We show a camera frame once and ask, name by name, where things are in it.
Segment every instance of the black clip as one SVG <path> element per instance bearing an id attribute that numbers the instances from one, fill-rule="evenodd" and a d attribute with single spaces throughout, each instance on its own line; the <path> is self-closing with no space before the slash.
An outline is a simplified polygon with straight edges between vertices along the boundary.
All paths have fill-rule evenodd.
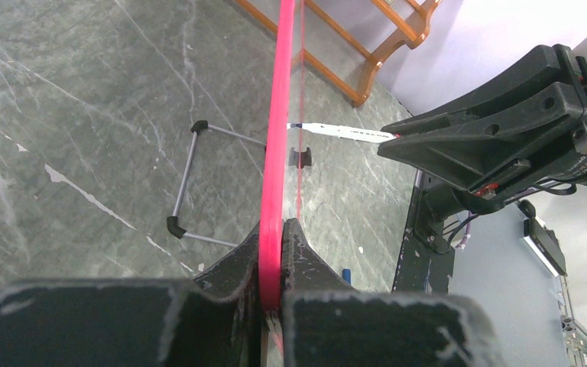
<path id="1" fill-rule="evenodd" d="M 303 168 L 312 167 L 312 151 L 307 147 L 306 151 L 289 150 L 289 166 Z"/>

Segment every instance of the electrical wire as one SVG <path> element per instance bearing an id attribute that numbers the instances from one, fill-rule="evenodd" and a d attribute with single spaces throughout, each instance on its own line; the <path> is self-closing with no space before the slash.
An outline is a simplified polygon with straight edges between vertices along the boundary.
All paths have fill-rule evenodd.
<path id="1" fill-rule="evenodd" d="M 479 214 L 474 214 L 472 216 L 467 217 L 467 219 L 460 222 L 460 224 L 457 227 L 455 227 L 453 230 L 444 234 L 444 235 L 447 235 L 447 234 L 451 233 L 449 235 L 449 239 L 446 240 L 446 243 L 449 245 L 449 247 L 445 251 L 437 251 L 437 249 L 435 249 L 435 248 L 432 248 L 431 251 L 433 251 L 437 255 L 444 255 L 447 252 L 451 251 L 451 249 L 452 249 L 451 242 L 453 242 L 453 238 L 456 237 L 458 232 L 462 231 L 463 228 L 465 228 L 469 223 L 471 223 L 472 220 L 478 218 L 479 216 L 480 216 Z"/>
<path id="2" fill-rule="evenodd" d="M 465 226 L 467 226 L 472 220 L 478 218 L 479 216 L 479 214 L 474 214 L 473 216 L 468 217 L 467 219 L 463 220 L 462 223 L 460 223 L 460 225 L 456 227 L 456 229 L 451 231 L 449 239 L 446 240 L 446 243 L 449 244 L 449 247 L 451 247 L 451 242 L 453 241 L 453 238 L 456 237 L 458 232 L 462 231 L 462 229 L 465 228 Z"/>
<path id="3" fill-rule="evenodd" d="M 573 195 L 574 193 L 577 192 L 577 185 L 575 185 L 574 183 L 569 183 L 569 187 L 565 188 L 565 189 L 555 189 L 554 187 L 558 187 L 564 184 L 567 184 L 566 182 L 560 182 L 557 183 L 555 185 L 552 185 L 551 187 L 545 187 L 543 186 L 543 184 L 552 181 L 549 178 L 537 181 L 535 184 L 533 184 L 531 187 L 528 187 L 525 191 L 532 191 L 530 193 L 527 193 L 527 195 L 520 195 L 514 199 L 510 199 L 509 201 L 507 201 L 505 203 L 505 205 L 509 205 L 511 203 L 514 203 L 518 200 L 522 200 L 530 195 L 534 195 L 535 193 L 539 193 L 541 191 L 545 192 L 545 193 L 551 193 L 552 195 L 557 195 L 557 196 L 568 196 L 568 195 Z M 449 239 L 446 240 L 446 243 L 449 245 L 448 249 L 443 251 L 443 252 L 439 252 L 437 251 L 435 248 L 432 248 L 432 251 L 435 252 L 438 255 L 444 255 L 447 252 L 451 251 L 451 242 L 453 241 L 453 239 L 456 237 L 456 235 L 462 231 L 463 228 L 467 228 L 467 230 L 465 231 L 465 237 L 463 237 L 462 241 L 458 244 L 458 246 L 461 246 L 467 243 L 467 240 L 469 239 L 468 236 L 471 230 L 471 222 L 478 218 L 480 215 L 479 214 L 474 214 L 471 215 L 471 213 L 469 213 L 469 217 L 467 217 L 467 219 L 463 220 L 460 222 L 460 225 L 455 227 L 454 229 L 445 232 L 443 235 L 449 235 Z M 445 226 L 444 229 L 448 229 L 449 227 L 453 226 L 456 222 L 452 222 L 449 225 Z"/>
<path id="4" fill-rule="evenodd" d="M 535 183 L 534 185 L 532 185 L 532 187 L 534 187 L 535 189 L 538 189 L 539 191 L 551 193 L 552 195 L 557 195 L 557 196 L 568 196 L 568 195 L 573 195 L 574 193 L 577 192 L 577 185 L 575 185 L 574 183 L 571 183 L 570 187 L 567 187 L 565 189 L 554 189 L 554 187 L 561 186 L 563 184 L 564 183 L 560 183 L 560 184 L 554 185 L 552 187 L 545 187 L 545 186 L 539 185 L 538 183 Z"/>
<path id="5" fill-rule="evenodd" d="M 456 224 L 456 223 L 460 223 L 460 221 L 459 221 L 459 220 L 454 220 L 454 221 L 453 221 L 453 222 L 451 222 L 449 225 L 447 225 L 447 226 L 444 226 L 444 228 L 443 228 L 443 231 L 444 231 L 444 230 L 446 230 L 447 228 L 449 228 L 450 226 L 453 226 L 453 225 L 454 225 L 454 224 Z"/>

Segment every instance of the screw hole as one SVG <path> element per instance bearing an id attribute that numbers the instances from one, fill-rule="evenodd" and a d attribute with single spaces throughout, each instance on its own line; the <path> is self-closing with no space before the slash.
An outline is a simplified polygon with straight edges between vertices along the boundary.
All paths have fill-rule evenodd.
<path id="1" fill-rule="evenodd" d="M 551 109 L 555 105 L 555 99 L 548 97 L 543 101 L 543 109 Z"/>
<path id="2" fill-rule="evenodd" d="M 501 130 L 501 126 L 498 126 L 496 124 L 493 125 L 489 125 L 488 127 L 485 128 L 485 134 L 489 135 L 489 136 L 494 136 L 496 135 L 499 131 Z"/>

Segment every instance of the blue object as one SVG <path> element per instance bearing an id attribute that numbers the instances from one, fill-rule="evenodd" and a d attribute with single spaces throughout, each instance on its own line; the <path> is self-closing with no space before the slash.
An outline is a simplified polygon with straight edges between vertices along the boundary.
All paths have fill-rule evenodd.
<path id="1" fill-rule="evenodd" d="M 341 278 L 343 278 L 344 281 L 347 281 L 348 284 L 352 285 L 352 273 L 350 272 L 350 269 L 343 269 L 341 271 Z"/>

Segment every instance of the orange wooden frame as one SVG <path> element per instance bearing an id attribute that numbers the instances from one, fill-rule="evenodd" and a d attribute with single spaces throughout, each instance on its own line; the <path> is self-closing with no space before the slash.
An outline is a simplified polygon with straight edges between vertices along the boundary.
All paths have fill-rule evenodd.
<path id="1" fill-rule="evenodd" d="M 336 86 L 336 88 L 345 93 L 345 95 L 352 101 L 354 107 L 359 107 L 365 103 L 370 96 L 377 72 L 381 69 L 381 65 L 390 57 L 390 55 L 405 44 L 410 49 L 414 49 L 424 42 L 426 37 L 428 37 L 431 16 L 441 0 L 426 0 L 422 5 L 418 4 L 415 0 L 396 0 L 406 2 L 415 10 L 408 19 L 403 19 L 384 0 L 371 0 L 371 2 L 397 27 L 397 29 L 372 53 L 368 52 L 368 50 L 366 50 L 365 47 L 346 31 L 345 28 L 341 27 L 336 21 L 334 21 L 334 19 L 325 13 L 324 10 L 314 2 L 314 0 L 300 1 L 331 27 L 350 46 L 359 52 L 365 58 L 365 61 L 361 68 L 361 75 L 358 78 L 358 87 L 356 89 L 332 72 L 330 68 L 321 63 L 320 60 L 308 50 L 302 51 L 302 59 L 300 58 L 300 53 L 294 56 L 294 63 L 299 63 L 301 60 L 309 63 L 324 75 L 328 81 Z M 269 31 L 274 34 L 277 33 L 277 24 L 264 15 L 249 0 L 235 0 L 235 2 L 242 6 L 251 16 L 253 16 L 253 18 L 263 24 Z M 420 29 L 413 29 L 410 26 L 411 24 L 420 24 Z"/>

